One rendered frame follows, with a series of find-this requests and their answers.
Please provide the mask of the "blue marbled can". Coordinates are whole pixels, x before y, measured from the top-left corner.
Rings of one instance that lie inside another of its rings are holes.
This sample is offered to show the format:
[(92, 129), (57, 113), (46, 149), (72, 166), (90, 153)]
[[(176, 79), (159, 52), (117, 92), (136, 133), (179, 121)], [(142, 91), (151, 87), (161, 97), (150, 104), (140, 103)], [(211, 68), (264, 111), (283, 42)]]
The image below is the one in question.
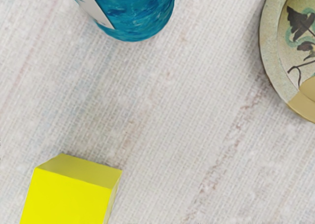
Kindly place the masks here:
[(126, 42), (148, 39), (168, 23), (175, 0), (75, 0), (107, 35)]

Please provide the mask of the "painted ceramic plate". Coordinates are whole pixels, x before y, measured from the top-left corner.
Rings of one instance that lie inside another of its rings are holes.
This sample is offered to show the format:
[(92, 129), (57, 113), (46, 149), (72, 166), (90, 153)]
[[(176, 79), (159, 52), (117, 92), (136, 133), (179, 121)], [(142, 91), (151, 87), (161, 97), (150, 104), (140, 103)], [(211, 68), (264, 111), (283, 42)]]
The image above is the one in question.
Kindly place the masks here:
[(265, 0), (259, 50), (280, 98), (315, 124), (315, 0)]

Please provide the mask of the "yellow block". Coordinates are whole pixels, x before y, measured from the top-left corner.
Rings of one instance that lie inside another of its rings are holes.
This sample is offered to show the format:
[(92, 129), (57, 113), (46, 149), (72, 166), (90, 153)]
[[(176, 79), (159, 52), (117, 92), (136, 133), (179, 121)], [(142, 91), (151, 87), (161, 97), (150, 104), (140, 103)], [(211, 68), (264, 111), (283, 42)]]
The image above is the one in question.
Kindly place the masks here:
[(34, 169), (19, 224), (108, 224), (122, 173), (59, 154)]

